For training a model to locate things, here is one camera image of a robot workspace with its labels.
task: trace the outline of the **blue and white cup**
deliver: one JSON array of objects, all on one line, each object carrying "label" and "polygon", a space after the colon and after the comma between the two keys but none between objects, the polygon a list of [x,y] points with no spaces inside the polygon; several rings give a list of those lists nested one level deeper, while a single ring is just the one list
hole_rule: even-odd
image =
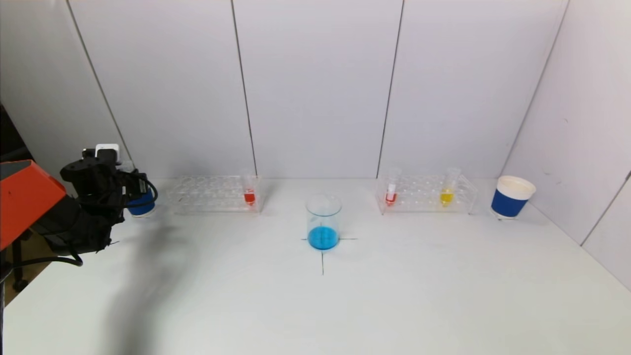
[{"label": "blue and white cup", "polygon": [[530,181],[521,177],[500,176],[491,209],[498,218],[515,218],[536,190]]},{"label": "blue and white cup", "polygon": [[[146,193],[144,193],[142,196],[140,196],[140,198],[138,198],[137,200],[133,200],[130,201],[129,204],[130,205],[136,205],[136,204],[140,204],[140,203],[145,203],[145,202],[149,202],[153,200],[153,193],[151,192],[151,190],[147,190]],[[129,213],[133,216],[133,217],[147,217],[149,216],[150,213],[153,212],[153,209],[156,207],[155,202],[151,202],[147,205],[144,206],[140,206],[140,207],[128,207],[127,209],[129,210]]]}]

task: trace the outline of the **floor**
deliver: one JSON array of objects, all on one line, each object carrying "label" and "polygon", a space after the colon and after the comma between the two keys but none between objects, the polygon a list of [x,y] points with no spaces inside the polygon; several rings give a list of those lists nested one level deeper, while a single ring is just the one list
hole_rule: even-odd
[{"label": "floor", "polygon": [[[44,237],[33,234],[27,241],[23,241],[22,243],[22,260],[30,260],[34,258],[43,258],[46,256],[55,256],[53,252],[50,251],[48,244],[44,240]],[[11,261],[12,258],[12,249],[11,247],[7,250],[7,259]],[[29,265],[23,268],[24,279],[31,282],[33,279],[39,275],[50,263],[41,263],[35,265]],[[11,273],[9,277],[6,278],[4,283],[4,302],[9,304],[15,297],[19,296],[13,289],[15,273]]]}]

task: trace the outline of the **red liquid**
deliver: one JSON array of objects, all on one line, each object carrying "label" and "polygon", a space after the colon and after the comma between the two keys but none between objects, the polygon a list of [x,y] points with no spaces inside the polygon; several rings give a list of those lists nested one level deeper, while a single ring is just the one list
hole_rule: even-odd
[{"label": "red liquid", "polygon": [[395,201],[396,201],[396,194],[392,196],[392,200],[388,200],[388,195],[386,194],[386,205],[392,206],[394,205]]},{"label": "red liquid", "polygon": [[256,201],[256,196],[254,196],[254,190],[250,189],[247,190],[244,194],[243,197],[245,198],[245,202],[252,206],[254,204],[254,202]]}]

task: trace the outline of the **white table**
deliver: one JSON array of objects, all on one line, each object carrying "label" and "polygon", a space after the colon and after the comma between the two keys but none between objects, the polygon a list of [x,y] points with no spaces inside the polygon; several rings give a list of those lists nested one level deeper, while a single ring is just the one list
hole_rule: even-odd
[{"label": "white table", "polygon": [[[53,263],[6,308],[5,354],[631,354],[631,292],[531,205],[494,219],[493,182],[477,215],[381,215],[369,180],[270,184],[260,215],[158,207]],[[357,240],[322,257],[301,239],[323,190]]]}]

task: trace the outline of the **glass beaker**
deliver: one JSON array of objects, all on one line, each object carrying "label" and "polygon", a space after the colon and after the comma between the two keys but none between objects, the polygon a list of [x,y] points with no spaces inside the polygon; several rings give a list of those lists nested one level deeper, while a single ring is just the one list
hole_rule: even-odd
[{"label": "glass beaker", "polygon": [[339,241],[339,198],[319,193],[307,200],[307,241],[318,250],[329,250]]}]

